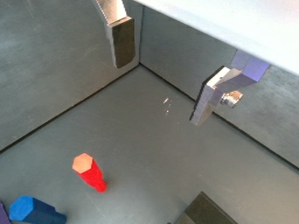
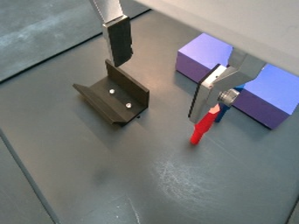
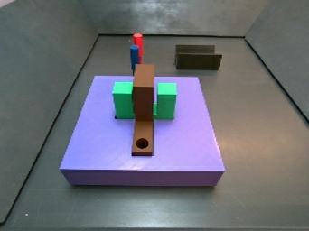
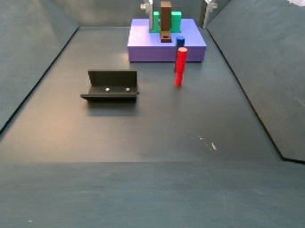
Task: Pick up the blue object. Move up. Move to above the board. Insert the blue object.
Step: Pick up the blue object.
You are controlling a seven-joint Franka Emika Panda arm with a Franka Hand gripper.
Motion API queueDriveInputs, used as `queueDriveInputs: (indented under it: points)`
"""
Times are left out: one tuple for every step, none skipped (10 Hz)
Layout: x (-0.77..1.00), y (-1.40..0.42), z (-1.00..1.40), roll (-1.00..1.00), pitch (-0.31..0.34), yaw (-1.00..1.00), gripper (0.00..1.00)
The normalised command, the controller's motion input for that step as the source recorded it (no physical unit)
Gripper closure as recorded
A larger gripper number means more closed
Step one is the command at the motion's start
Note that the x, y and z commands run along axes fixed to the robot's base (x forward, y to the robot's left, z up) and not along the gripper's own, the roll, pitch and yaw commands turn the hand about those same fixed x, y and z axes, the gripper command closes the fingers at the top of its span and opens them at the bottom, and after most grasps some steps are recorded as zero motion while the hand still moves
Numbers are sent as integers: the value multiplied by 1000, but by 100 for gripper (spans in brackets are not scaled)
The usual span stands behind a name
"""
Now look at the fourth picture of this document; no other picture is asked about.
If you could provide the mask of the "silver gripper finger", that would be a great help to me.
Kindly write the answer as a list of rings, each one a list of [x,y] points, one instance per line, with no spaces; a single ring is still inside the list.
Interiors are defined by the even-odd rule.
[[[219,7],[217,0],[205,0],[207,7],[205,7],[205,14],[204,14],[204,23],[203,27],[208,27],[209,16],[213,13],[213,10]]]
[[[154,0],[144,0],[141,9],[146,11],[149,17],[149,29],[154,29]]]

